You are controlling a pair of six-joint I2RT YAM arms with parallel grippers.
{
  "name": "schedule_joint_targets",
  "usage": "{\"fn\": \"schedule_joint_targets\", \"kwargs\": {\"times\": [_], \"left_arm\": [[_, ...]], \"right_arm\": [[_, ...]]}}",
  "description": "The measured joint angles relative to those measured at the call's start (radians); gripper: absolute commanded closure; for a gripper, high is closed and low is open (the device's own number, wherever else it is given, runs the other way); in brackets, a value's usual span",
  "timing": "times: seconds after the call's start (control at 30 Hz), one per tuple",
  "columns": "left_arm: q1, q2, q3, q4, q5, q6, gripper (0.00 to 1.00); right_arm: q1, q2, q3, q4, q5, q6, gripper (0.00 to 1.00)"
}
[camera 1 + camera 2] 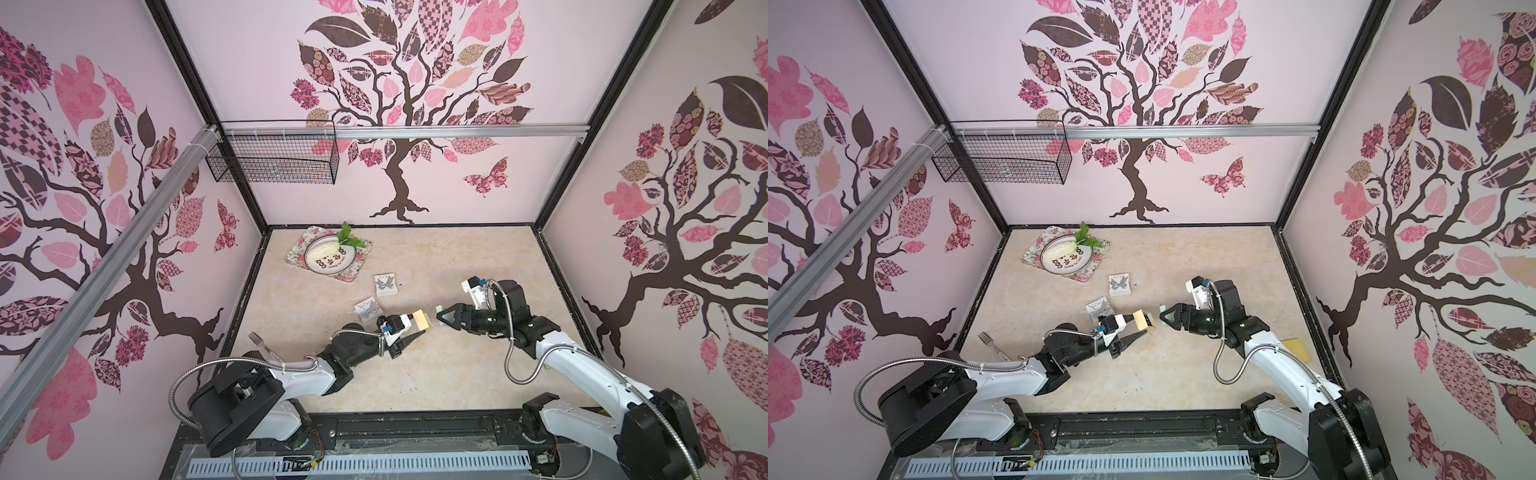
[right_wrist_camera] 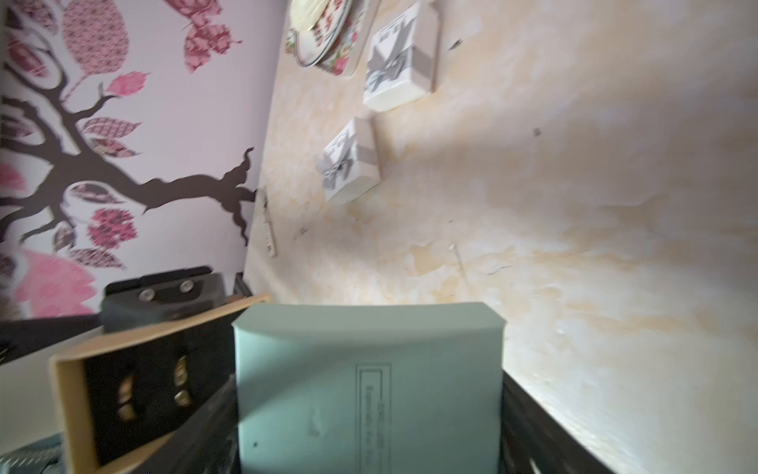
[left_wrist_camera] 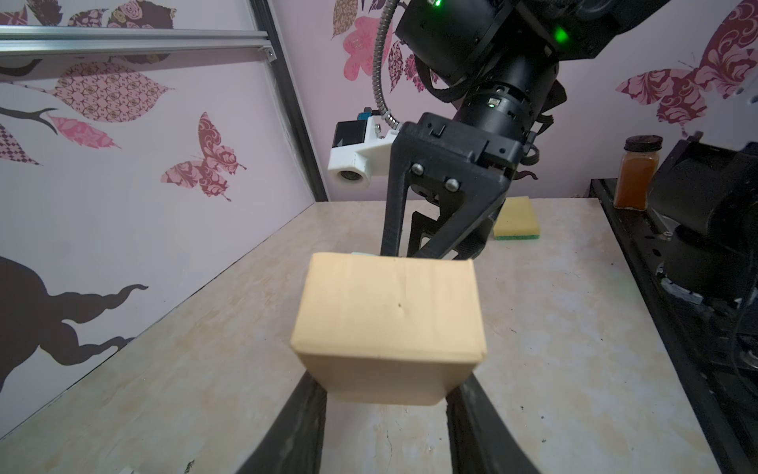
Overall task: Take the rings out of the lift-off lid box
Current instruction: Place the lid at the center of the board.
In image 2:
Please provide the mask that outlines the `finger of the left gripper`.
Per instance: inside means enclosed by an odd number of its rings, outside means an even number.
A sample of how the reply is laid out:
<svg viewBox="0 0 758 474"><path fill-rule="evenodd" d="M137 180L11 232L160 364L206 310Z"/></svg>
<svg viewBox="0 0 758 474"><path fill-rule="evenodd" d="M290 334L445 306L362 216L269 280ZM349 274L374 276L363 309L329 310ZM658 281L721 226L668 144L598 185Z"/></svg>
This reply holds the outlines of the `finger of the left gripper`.
<svg viewBox="0 0 758 474"><path fill-rule="evenodd" d="M106 332L121 332L187 319L223 306L223 276L208 266L131 278L108 284L100 322Z"/></svg>

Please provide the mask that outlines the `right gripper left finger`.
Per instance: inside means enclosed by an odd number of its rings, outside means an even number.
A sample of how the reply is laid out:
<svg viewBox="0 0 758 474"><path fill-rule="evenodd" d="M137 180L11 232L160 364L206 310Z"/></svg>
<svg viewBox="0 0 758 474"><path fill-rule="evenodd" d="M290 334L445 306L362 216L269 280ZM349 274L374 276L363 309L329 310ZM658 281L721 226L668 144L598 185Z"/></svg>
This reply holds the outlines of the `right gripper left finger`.
<svg viewBox="0 0 758 474"><path fill-rule="evenodd" d="M239 474L238 400L229 378L171 438L135 468L139 474Z"/></svg>

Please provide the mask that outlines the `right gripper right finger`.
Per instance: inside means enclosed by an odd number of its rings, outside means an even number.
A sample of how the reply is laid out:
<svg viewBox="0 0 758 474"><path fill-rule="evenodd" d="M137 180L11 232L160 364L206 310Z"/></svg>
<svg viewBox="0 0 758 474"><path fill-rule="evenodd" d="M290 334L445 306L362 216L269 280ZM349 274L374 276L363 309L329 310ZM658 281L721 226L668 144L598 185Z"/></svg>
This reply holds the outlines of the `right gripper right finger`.
<svg viewBox="0 0 758 474"><path fill-rule="evenodd" d="M507 372L501 393L501 473L612 474Z"/></svg>

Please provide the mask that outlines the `beige ring box base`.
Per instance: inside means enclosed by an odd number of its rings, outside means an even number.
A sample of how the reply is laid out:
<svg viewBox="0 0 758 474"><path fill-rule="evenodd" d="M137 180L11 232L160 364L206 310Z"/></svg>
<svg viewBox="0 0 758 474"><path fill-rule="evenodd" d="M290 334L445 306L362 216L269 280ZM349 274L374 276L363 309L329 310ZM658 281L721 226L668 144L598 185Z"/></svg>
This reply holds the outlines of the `beige ring box base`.
<svg viewBox="0 0 758 474"><path fill-rule="evenodd" d="M233 321L268 294L188 319L97 336L51 358L71 473L130 473L235 372Z"/></svg>

